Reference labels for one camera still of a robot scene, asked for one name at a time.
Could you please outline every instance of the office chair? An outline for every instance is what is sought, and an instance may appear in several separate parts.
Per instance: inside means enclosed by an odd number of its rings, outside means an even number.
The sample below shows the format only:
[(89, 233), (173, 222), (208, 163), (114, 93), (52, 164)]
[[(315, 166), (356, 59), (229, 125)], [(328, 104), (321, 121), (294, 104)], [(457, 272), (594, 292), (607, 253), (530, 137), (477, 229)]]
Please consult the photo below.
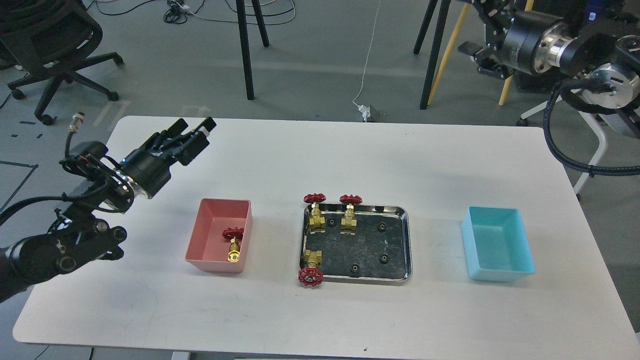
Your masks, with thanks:
[(0, 1), (0, 58), (19, 63), (28, 73), (7, 86), (20, 100), (25, 96), (18, 87), (49, 80), (34, 112), (44, 125), (54, 122), (44, 111), (63, 80), (77, 81), (110, 101), (118, 100), (118, 93), (77, 73), (107, 60), (123, 63), (117, 53), (88, 58), (101, 40), (102, 29), (76, 0)]

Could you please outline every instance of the white table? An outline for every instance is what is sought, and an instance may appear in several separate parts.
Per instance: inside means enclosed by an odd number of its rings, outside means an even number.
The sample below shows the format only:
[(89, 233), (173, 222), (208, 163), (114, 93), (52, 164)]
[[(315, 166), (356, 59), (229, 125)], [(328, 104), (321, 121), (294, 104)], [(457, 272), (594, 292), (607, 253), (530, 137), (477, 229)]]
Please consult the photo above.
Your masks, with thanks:
[[(175, 118), (126, 117), (115, 158)], [(188, 119), (194, 126), (201, 119)], [(562, 166), (542, 130), (219, 119), (211, 145), (152, 200), (104, 215), (129, 232), (118, 261), (35, 286), (18, 341), (388, 359), (638, 359), (640, 346)], [(345, 193), (409, 216), (413, 277), (401, 286), (298, 283), (307, 193)], [(250, 199), (239, 275), (185, 262), (202, 198)], [(522, 212), (537, 272), (468, 278), (469, 205)]]

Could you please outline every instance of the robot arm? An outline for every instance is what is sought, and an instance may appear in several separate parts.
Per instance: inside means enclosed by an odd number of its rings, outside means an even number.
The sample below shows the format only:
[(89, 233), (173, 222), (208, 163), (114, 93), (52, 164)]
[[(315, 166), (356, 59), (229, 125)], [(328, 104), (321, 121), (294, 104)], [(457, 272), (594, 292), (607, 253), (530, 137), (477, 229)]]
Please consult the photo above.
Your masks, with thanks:
[[(127, 238), (123, 227), (110, 227), (93, 215), (94, 211), (125, 213), (135, 196), (151, 199), (171, 178), (169, 167), (179, 161), (187, 165), (209, 142), (207, 136), (216, 123), (206, 118), (196, 129), (182, 135), (187, 128), (179, 119), (169, 129), (153, 134), (141, 147), (117, 163), (107, 156), (100, 142), (79, 144), (65, 151), (60, 163), (72, 174), (83, 176), (86, 190), (80, 195), (40, 197), (20, 201), (0, 214), (0, 225), (24, 206), (41, 200), (71, 202), (65, 210), (56, 210), (57, 219), (46, 234), (30, 236), (0, 249), (0, 302), (33, 284), (59, 274), (68, 274), (94, 259), (117, 260), (124, 255), (118, 246)], [(72, 124), (70, 141), (77, 125)], [(107, 159), (113, 168), (105, 165)]]
[(640, 166), (596, 167), (572, 160), (555, 145), (551, 111), (559, 96), (578, 111), (597, 113), (615, 132), (640, 138), (640, 28), (633, 15), (604, 12), (575, 36), (564, 19), (525, 12), (513, 2), (472, 1), (486, 27), (483, 45), (458, 49), (473, 57), (478, 72), (506, 79), (514, 71), (537, 76), (559, 68), (564, 79), (550, 95), (543, 129), (551, 153), (567, 167), (591, 175), (639, 175)]

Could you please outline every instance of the tray rim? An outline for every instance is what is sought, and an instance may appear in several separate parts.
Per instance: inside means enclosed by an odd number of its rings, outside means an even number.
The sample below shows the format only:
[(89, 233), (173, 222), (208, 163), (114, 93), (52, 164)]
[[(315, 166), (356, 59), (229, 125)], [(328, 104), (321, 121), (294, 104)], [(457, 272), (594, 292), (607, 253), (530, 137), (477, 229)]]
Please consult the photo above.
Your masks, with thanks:
[[(320, 211), (321, 212), (334, 212), (334, 211), (323, 211), (323, 208), (325, 208), (327, 205), (334, 205), (334, 206), (340, 206), (340, 207), (346, 207), (345, 204), (340, 203), (340, 202), (319, 202), (318, 203), (319, 207), (320, 207)], [(400, 279), (389, 279), (389, 278), (384, 278), (384, 277), (351, 277), (351, 276), (345, 276), (345, 275), (324, 275), (323, 279), (327, 279), (331, 282), (350, 282), (352, 284), (402, 284), (404, 282), (406, 282), (408, 279), (411, 278), (411, 276), (413, 275), (413, 259), (412, 259), (412, 254), (411, 254), (411, 236), (410, 236), (410, 231), (409, 231), (409, 215), (407, 213), (407, 211), (402, 208), (401, 206), (396, 206), (396, 205), (373, 205), (373, 204), (357, 204), (355, 205), (355, 213), (357, 214), (359, 213), (363, 213), (362, 210), (358, 211), (358, 208), (362, 208), (362, 207), (368, 207), (368, 208), (378, 208), (378, 207), (383, 207), (383, 208), (394, 208), (394, 209), (399, 209), (402, 211), (404, 218), (406, 219), (406, 221), (402, 221), (403, 224), (403, 233), (406, 233), (406, 236), (404, 236), (405, 241), (404, 243), (404, 277), (400, 278)], [(307, 225), (307, 215), (310, 213), (311, 211), (311, 204), (309, 204), (308, 206), (305, 206), (303, 215), (302, 215), (302, 234), (301, 234), (301, 241), (300, 241), (300, 254), (298, 256), (298, 260), (302, 259), (304, 257), (304, 253), (305, 250), (307, 249), (307, 230), (308, 230), (308, 225)]]

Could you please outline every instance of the yellow pole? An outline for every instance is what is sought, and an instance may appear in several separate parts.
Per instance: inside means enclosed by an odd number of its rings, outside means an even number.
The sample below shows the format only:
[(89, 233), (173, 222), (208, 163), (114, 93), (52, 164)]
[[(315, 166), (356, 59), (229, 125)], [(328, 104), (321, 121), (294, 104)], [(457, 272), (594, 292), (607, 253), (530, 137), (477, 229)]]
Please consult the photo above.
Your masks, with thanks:
[(449, 62), (449, 55), (451, 55), (451, 51), (453, 51), (453, 46), (458, 39), (460, 29), (462, 28), (462, 24), (465, 21), (465, 17), (467, 16), (470, 5), (471, 4), (469, 3), (465, 3), (465, 5), (462, 7), (462, 11), (460, 12), (460, 16), (458, 17), (458, 22), (453, 28), (453, 32), (451, 33), (451, 37), (449, 38), (449, 43), (447, 44), (447, 48), (444, 51), (444, 55), (442, 56), (442, 61), (440, 62), (440, 66), (438, 67), (438, 73), (436, 74), (436, 78), (433, 80), (433, 84), (431, 85), (431, 92), (429, 93), (429, 100), (427, 101), (427, 105), (431, 105), (431, 101), (433, 100), (433, 96), (435, 95), (438, 84), (440, 83), (440, 78), (442, 77), (444, 68), (447, 66), (447, 62)]
[[(533, 9), (533, 0), (527, 0), (527, 4), (524, 6), (524, 11), (529, 12)], [(509, 95), (509, 89), (511, 88), (511, 82), (513, 81), (513, 76), (507, 78), (504, 81), (504, 85), (502, 86), (502, 94), (500, 94), (500, 100), (498, 100), (498, 105), (503, 106), (507, 101), (507, 95)]]

